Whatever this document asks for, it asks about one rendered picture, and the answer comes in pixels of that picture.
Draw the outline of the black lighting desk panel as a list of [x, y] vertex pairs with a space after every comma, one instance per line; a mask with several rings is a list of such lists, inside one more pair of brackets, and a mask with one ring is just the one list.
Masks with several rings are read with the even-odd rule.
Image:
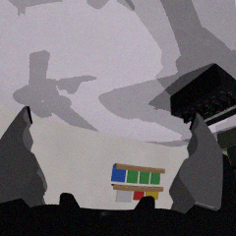
[[236, 114], [236, 80], [214, 63], [170, 96], [170, 105], [171, 115], [185, 124], [195, 112], [210, 126]]

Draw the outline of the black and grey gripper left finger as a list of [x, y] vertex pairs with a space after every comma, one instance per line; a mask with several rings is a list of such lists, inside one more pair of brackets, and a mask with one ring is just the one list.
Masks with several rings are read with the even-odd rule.
[[30, 152], [33, 140], [30, 107], [25, 106], [0, 139], [0, 236], [21, 211], [46, 205], [44, 174]]

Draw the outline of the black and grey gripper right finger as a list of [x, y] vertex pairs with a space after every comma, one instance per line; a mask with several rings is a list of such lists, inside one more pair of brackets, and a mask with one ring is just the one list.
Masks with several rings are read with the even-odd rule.
[[199, 113], [194, 112], [189, 130], [190, 157], [169, 189], [171, 209], [193, 217], [209, 236], [236, 236], [236, 178], [228, 155]]

